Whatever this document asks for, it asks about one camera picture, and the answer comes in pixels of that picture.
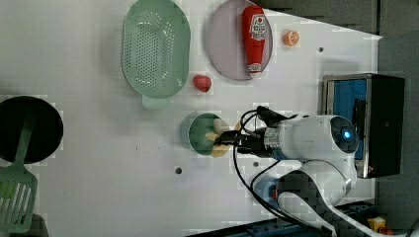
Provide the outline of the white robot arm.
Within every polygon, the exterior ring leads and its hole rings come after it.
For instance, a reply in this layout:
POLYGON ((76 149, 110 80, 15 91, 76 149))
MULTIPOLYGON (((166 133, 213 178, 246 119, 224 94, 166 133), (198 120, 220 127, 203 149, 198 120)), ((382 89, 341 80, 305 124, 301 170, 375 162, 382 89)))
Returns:
POLYGON ((413 224, 403 234, 374 232, 336 208, 357 184, 355 154, 359 138, 353 124, 339 116, 290 117, 267 107, 245 113, 240 127, 220 134, 216 145, 231 145, 233 153, 296 160, 300 167, 279 178, 269 178, 274 194, 264 198, 253 184, 246 189, 263 207, 287 221, 328 237, 418 237, 413 224))

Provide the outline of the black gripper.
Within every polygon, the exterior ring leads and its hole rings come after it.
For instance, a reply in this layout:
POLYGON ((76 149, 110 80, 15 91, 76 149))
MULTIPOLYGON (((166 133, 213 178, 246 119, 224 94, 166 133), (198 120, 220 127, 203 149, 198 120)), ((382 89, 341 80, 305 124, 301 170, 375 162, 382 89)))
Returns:
POLYGON ((244 130, 241 134, 238 130, 229 130, 223 132, 216 140, 215 144, 238 145, 238 152, 242 154, 252 154, 261 158, 276 158, 278 156, 275 148, 279 146, 279 142, 273 145, 268 143, 281 121, 288 120, 289 117, 281 115, 270 110, 268 107, 258 106, 254 110, 244 113, 239 121, 239 131, 244 130), (251 118, 256 117, 261 120, 265 127, 257 128, 253 131, 245 127, 245 123, 251 118))

